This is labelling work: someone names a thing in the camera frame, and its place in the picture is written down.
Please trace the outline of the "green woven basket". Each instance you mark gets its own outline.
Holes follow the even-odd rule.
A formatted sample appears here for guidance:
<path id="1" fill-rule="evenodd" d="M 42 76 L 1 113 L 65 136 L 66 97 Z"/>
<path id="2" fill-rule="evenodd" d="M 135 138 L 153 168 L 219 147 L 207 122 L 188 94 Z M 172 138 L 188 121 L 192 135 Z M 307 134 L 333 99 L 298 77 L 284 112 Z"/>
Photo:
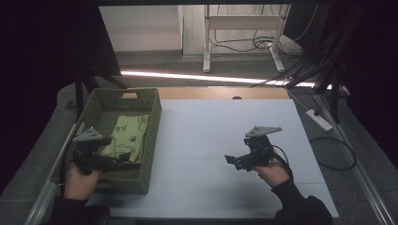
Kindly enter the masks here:
<path id="1" fill-rule="evenodd" d="M 110 137 L 119 116 L 138 116 L 148 114 L 148 126 L 144 136 L 143 159 L 138 170 L 123 172 L 103 172 L 99 177 L 96 191 L 100 194 L 134 194 L 146 195 L 150 183 L 152 162 L 155 152 L 159 123 L 161 119 L 161 102 L 155 88 L 147 89 L 96 89 L 86 103 L 83 113 L 77 122 L 77 130 L 72 139 L 93 127 L 104 137 Z M 64 170 L 73 163 L 73 153 L 77 144 L 69 142 L 64 161 L 51 181 L 56 184 L 64 182 Z M 112 165 L 122 163 L 118 157 L 111 157 Z"/>

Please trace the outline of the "white cabinet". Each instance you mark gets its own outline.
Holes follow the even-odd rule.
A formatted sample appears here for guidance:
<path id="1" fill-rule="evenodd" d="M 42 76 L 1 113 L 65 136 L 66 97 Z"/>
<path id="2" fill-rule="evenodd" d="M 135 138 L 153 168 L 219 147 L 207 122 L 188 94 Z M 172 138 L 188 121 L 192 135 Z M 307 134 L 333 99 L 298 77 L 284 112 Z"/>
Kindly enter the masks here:
<path id="1" fill-rule="evenodd" d="M 182 49 L 182 6 L 100 7 L 115 52 Z"/>

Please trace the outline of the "black stand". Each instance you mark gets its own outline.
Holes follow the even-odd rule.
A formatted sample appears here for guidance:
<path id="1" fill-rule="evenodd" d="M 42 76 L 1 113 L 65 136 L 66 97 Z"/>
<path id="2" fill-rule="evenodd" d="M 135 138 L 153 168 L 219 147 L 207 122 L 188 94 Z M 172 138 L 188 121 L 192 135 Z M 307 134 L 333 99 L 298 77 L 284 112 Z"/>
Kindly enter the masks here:
<path id="1" fill-rule="evenodd" d="M 78 122 L 84 110 L 84 88 L 86 88 L 88 93 L 91 94 L 96 88 L 100 87 L 96 80 L 97 77 L 101 77 L 118 88 L 128 88 L 126 84 L 114 78 L 113 75 L 106 74 L 94 67 L 80 68 L 75 75 L 75 99 L 77 104 L 75 122 Z"/>
<path id="2" fill-rule="evenodd" d="M 316 94 L 324 94 L 327 87 L 331 85 L 329 113 L 336 124 L 340 123 L 338 117 L 339 84 L 338 69 L 334 68 L 331 71 L 323 72 L 314 86 L 314 92 Z"/>

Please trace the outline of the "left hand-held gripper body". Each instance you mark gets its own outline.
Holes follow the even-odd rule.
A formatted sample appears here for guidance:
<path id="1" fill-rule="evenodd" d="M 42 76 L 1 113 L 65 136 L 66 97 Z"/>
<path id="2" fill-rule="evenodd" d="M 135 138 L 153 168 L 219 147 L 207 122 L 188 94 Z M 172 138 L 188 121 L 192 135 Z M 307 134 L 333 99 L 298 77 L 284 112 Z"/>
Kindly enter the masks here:
<path id="1" fill-rule="evenodd" d="M 72 161 L 83 174 L 91 174 L 93 170 L 103 172 L 111 170 L 113 159 L 99 153 L 102 146 L 109 145 L 112 142 L 110 137 L 104 137 L 93 127 L 90 127 L 74 137 L 72 142 L 77 144 Z"/>

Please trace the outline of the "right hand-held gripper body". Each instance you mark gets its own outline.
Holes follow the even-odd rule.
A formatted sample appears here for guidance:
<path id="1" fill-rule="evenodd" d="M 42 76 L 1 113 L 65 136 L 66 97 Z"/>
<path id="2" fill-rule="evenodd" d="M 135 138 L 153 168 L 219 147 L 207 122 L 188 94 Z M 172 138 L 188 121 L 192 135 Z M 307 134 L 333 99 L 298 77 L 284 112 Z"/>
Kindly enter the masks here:
<path id="1" fill-rule="evenodd" d="M 245 168 L 246 171 L 257 166 L 267 166 L 272 161 L 274 149 L 268 134 L 282 130 L 281 127 L 254 126 L 245 134 L 244 143 L 250 148 L 249 164 Z"/>

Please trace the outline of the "person's right hand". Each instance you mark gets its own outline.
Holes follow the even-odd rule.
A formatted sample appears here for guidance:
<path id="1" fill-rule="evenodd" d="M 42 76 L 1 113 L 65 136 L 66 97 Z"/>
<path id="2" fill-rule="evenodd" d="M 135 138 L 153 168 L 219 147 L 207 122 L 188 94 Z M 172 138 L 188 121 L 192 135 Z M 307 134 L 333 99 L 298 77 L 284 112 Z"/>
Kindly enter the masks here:
<path id="1" fill-rule="evenodd" d="M 257 166 L 253 170 L 272 188 L 290 178 L 283 164 L 277 158 L 274 158 L 267 166 Z"/>

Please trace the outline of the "wooden table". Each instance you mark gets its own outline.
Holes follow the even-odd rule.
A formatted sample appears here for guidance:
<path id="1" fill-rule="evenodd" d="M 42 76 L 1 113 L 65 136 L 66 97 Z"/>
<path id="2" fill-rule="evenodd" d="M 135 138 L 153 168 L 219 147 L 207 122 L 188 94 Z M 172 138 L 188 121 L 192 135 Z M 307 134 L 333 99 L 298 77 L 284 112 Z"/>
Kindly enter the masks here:
<path id="1" fill-rule="evenodd" d="M 161 99 L 289 99 L 280 87 L 159 87 Z"/>

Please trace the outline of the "white desk frame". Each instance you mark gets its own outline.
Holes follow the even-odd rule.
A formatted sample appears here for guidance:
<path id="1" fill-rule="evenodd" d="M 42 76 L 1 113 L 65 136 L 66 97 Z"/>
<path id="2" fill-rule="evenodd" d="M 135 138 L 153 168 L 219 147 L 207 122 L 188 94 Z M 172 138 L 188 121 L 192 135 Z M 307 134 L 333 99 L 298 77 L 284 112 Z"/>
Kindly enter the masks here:
<path id="1" fill-rule="evenodd" d="M 290 5 L 282 5 L 279 15 L 225 15 L 211 16 L 210 5 L 205 5 L 205 48 L 203 71 L 210 71 L 210 31 L 211 30 L 267 30 L 275 31 L 275 37 L 268 50 L 278 72 L 285 68 L 279 56 L 278 44 L 283 33 Z"/>

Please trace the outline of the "person's left hand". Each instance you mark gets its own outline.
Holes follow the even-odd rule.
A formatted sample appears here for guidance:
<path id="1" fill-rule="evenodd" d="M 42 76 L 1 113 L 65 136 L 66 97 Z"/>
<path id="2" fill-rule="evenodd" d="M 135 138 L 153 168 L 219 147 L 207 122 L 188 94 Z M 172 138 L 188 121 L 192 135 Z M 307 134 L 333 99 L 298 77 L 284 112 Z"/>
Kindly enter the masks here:
<path id="1" fill-rule="evenodd" d="M 76 201 L 88 200 L 95 191 L 101 171 L 94 170 L 86 175 L 72 163 L 66 176 L 64 198 Z"/>

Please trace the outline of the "metal rail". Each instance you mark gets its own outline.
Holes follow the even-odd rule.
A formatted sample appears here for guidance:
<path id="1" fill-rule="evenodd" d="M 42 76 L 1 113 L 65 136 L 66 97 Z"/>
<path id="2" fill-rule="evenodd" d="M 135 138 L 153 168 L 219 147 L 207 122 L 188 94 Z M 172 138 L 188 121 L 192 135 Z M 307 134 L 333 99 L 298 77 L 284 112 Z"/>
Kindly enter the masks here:
<path id="1" fill-rule="evenodd" d="M 47 209 L 59 187 L 58 184 L 51 181 L 51 178 L 59 171 L 69 147 L 69 142 L 76 130 L 77 124 L 74 123 L 23 225 L 39 225 L 46 215 Z"/>
<path id="2" fill-rule="evenodd" d="M 335 135 L 341 141 L 347 144 L 344 153 L 346 158 L 350 159 L 351 161 L 354 161 L 354 157 L 349 153 L 349 147 L 352 147 L 352 144 L 345 135 L 343 127 L 340 124 L 337 124 L 335 122 L 335 119 L 332 117 L 331 112 L 329 111 L 330 106 L 327 103 L 326 98 L 321 95 L 314 95 L 314 98 L 322 108 L 323 114 L 325 115 L 327 120 L 333 126 Z M 357 163 L 356 166 L 353 168 L 353 173 L 355 174 L 368 203 L 372 207 L 379 224 L 398 225 L 398 220 L 395 219 L 393 214 L 390 212 L 390 209 L 388 208 L 380 192 L 376 188 L 375 183 L 372 181 L 371 177 L 365 171 L 359 158 L 357 158 Z"/>

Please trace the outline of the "green printed cloth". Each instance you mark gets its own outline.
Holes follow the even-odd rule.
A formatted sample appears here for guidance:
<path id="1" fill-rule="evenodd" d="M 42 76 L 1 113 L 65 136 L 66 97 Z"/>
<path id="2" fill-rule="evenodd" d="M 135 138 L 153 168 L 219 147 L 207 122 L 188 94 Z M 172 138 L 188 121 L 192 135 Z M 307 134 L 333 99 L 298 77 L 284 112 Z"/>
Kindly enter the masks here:
<path id="1" fill-rule="evenodd" d="M 104 147 L 101 154 L 118 158 L 121 154 L 130 153 L 129 162 L 141 163 L 148 117 L 148 114 L 119 116 L 111 135 L 112 141 Z"/>

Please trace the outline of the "white power strip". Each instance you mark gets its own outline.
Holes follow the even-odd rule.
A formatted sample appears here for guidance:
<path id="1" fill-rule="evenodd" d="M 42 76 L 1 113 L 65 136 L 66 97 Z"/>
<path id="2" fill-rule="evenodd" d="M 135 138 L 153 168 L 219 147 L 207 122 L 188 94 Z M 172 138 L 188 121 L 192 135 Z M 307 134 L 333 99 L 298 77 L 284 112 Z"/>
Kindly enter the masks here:
<path id="1" fill-rule="evenodd" d="M 314 110 L 309 110 L 305 114 L 324 131 L 330 131 L 333 129 L 333 126 L 322 116 L 316 115 Z"/>

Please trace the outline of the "white table mat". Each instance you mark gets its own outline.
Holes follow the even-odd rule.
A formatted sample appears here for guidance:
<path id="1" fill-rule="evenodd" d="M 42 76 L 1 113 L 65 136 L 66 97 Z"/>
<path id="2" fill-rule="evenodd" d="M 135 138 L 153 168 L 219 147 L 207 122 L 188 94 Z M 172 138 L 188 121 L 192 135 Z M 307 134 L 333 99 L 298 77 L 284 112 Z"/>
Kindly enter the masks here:
<path id="1" fill-rule="evenodd" d="M 320 199 L 338 214 L 314 152 L 290 99 L 165 99 L 146 195 L 95 194 L 123 218 L 273 218 L 279 199 L 255 172 L 225 160 L 248 153 L 245 133 L 274 127 L 272 144 L 283 149 L 303 196 Z"/>

